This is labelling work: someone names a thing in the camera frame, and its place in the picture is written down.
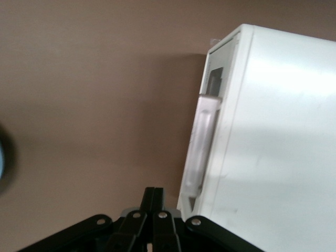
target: white plastic container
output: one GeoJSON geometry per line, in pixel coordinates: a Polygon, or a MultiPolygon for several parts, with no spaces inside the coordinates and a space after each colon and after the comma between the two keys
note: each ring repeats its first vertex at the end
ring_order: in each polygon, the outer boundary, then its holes
{"type": "Polygon", "coordinates": [[[206,134],[195,134],[206,127],[198,104],[182,217],[267,252],[334,252],[336,42],[241,25],[208,52],[200,94],[221,103],[206,134]]]}

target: brown wall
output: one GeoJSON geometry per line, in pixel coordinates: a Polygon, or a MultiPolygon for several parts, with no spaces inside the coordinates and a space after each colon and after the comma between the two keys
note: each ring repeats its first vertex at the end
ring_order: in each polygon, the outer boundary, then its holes
{"type": "Polygon", "coordinates": [[[241,23],[336,40],[331,1],[1,1],[0,124],[16,165],[0,193],[0,250],[146,186],[175,207],[205,54],[241,23]]]}

